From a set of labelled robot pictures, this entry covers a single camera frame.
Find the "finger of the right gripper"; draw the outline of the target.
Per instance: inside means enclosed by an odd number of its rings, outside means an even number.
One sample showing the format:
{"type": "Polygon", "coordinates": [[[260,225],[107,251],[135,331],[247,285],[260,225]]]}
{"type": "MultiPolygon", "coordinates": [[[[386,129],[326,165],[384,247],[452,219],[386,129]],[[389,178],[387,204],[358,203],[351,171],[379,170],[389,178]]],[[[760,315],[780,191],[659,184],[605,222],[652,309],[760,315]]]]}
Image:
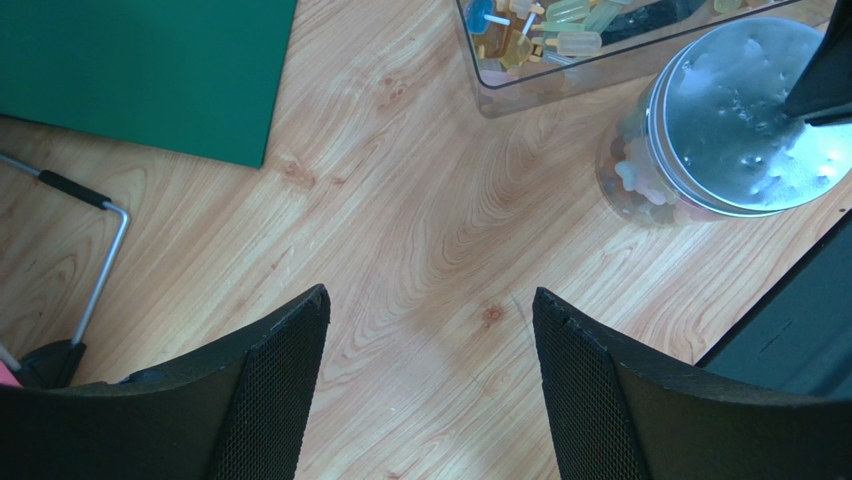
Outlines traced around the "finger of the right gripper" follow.
{"type": "Polygon", "coordinates": [[[851,2],[837,1],[825,36],[783,104],[811,126],[851,122],[851,2]]]}

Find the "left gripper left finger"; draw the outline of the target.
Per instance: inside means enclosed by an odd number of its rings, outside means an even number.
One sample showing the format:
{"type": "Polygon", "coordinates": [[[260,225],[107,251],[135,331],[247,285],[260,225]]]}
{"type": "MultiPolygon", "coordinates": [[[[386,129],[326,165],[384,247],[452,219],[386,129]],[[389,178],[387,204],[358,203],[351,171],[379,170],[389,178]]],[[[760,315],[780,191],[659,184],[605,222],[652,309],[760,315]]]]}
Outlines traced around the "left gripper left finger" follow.
{"type": "Polygon", "coordinates": [[[291,479],[330,323],[315,285],[117,383],[1,390],[5,479],[291,479]]]}

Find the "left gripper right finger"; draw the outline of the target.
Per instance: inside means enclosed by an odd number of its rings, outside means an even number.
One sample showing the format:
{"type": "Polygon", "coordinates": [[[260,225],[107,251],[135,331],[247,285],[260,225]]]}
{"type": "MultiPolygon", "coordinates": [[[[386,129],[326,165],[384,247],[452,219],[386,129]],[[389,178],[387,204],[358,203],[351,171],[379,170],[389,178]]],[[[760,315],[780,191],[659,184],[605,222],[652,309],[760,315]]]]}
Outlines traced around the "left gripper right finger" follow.
{"type": "Polygon", "coordinates": [[[564,479],[847,479],[851,404],[758,387],[670,357],[546,288],[532,304],[564,479]]]}

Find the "silver round jar lid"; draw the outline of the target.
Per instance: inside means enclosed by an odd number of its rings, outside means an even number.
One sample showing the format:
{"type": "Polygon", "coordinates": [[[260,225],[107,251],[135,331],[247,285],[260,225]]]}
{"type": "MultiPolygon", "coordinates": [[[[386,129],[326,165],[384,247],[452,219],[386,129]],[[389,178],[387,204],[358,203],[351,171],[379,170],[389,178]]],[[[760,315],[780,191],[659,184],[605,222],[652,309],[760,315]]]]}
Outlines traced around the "silver round jar lid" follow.
{"type": "Polygon", "coordinates": [[[849,173],[849,125],[811,126],[783,111],[822,39],[799,22],[753,17],[671,60],[654,85],[648,126],[682,193],[723,216],[761,217],[815,200],[849,173]]]}

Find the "clear plastic jar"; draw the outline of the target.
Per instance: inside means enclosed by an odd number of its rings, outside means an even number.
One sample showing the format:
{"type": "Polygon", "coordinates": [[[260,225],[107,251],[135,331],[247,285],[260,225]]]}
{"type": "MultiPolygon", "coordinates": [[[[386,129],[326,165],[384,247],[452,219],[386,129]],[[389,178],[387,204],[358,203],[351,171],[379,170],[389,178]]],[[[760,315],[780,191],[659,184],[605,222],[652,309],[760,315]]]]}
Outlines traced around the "clear plastic jar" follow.
{"type": "Polygon", "coordinates": [[[682,193],[663,171],[665,155],[651,146],[648,109],[653,86],[648,85],[604,130],[596,157],[597,179],[612,209],[646,227],[668,227],[719,221],[682,193]]]}

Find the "clear compartment candy box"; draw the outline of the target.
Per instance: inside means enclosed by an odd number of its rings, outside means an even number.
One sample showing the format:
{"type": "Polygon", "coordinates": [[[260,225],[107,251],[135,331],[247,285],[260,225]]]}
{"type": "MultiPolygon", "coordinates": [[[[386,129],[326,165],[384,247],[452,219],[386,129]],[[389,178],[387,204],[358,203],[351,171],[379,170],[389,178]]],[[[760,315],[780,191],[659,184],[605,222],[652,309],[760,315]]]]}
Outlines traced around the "clear compartment candy box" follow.
{"type": "Polygon", "coordinates": [[[735,20],[828,23],[832,1],[458,1],[457,33],[487,118],[651,75],[735,20]]]}

